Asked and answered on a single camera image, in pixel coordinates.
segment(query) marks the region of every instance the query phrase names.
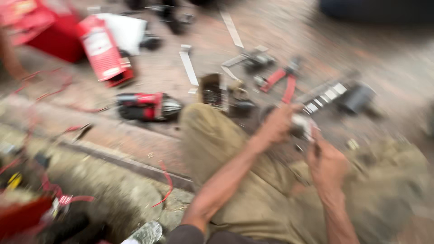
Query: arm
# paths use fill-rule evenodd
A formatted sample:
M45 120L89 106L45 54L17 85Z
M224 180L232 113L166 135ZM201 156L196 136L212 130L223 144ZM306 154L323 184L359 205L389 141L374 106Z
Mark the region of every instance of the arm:
M272 144L288 137L290 121L296 107L284 105L275 109L243 150L220 168L201 188L186 210L181 224L205 232L213 215L235 194L255 159Z
M360 244L345 210L342 181L348 160L314 129L315 141L310 145L306 162L324 207L329 244Z
M354 227L345 211L342 191L321 194L329 244L359 244Z

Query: black object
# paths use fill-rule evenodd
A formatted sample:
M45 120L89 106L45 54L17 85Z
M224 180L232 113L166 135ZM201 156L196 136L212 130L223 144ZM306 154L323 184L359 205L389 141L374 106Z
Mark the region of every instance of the black object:
M118 50L119 50L119 54L121 55L122 58L128 58L129 56L131 56L129 52L127 52L123 49L118 48Z
M250 112L256 108L256 104L252 101L239 101L235 100L230 105L229 114L231 117L248 117Z
M155 50L161 46L161 43L162 41L160 37L145 33L139 46L147 48L148 50Z
M162 0L161 4L178 7L178 2L176 0Z
M268 54L249 56L249 58L244 62L244 68L248 73L252 73L272 65L275 62L276 59Z
M95 244L104 239L107 225L104 222L90 224L84 230L63 242L63 244Z
M378 24L434 23L432 0L320 0L320 10L340 20Z
M212 2L214 2L214 0L189 0L190 3L194 4L194 5L198 5L198 6L204 6L207 4L210 4Z
M144 8L148 4L147 0L124 0L124 2L132 10Z
M338 102L338 107L345 112L357 114L363 111L372 101L375 91L365 84L357 84L351 88Z
M155 6L155 12L161 18L160 21L169 26L173 34L181 35L185 33L185 25L175 17L175 6L157 5Z
M51 157L45 156L44 153L38 152L35 155L35 160L38 162L44 169L47 169L50 166Z
M130 120L142 120L142 121L152 121L151 118L145 117L145 109L141 107L125 107L120 106L118 108L118 112L120 116L124 119L130 119Z
M118 13L118 15L122 15L122 16L128 16L128 15L133 15L133 14L139 14L142 13L142 11L124 11L121 13Z
M55 222L37 235L40 244L57 244L79 233L89 224L89 217L83 213L70 214L66 220Z

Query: dirt ground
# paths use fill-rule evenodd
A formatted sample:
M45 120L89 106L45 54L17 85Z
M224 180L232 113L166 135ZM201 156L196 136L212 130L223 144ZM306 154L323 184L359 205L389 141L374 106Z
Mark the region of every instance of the dirt ground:
M0 125L2 143L20 145L24 136L20 131ZM179 224L186 206L193 198L190 192L174 189L166 201L152 208L166 195L169 190L167 184L87 154L56 146L56 143L41 138L32 139L28 151L30 156L37 152L51 156L48 168L50 181L59 184L64 194L95 197L90 203L73 202L70 211L85 211L93 221L107 222L111 227L107 239L115 244L152 220L159 221L164 233L168 233Z

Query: metal strip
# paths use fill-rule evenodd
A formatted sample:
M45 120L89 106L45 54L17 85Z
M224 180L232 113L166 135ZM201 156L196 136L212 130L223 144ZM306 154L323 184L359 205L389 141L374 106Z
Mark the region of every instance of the metal strip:
M232 78L238 80L238 78L231 72L228 67L221 66L221 68Z
M220 15L223 18L224 23L226 24L226 28L229 31L230 36L232 37L233 43L244 49L243 42L241 41L240 36L238 35L237 29L235 28L235 24L232 21L232 17L226 10L226 6L222 3L219 5Z
M190 83L194 86L198 86L199 82L197 81L196 74L194 73L193 65L190 61L190 56L186 52L179 52L179 55L181 56L181 60L184 64L185 71L187 72Z

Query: yellow object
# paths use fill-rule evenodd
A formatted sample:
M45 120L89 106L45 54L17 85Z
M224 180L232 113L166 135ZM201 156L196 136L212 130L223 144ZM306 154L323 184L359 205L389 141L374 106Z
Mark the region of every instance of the yellow object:
M13 190L17 188L21 181L23 181L23 176L20 173L15 173L12 175L12 177L7 182L7 190Z

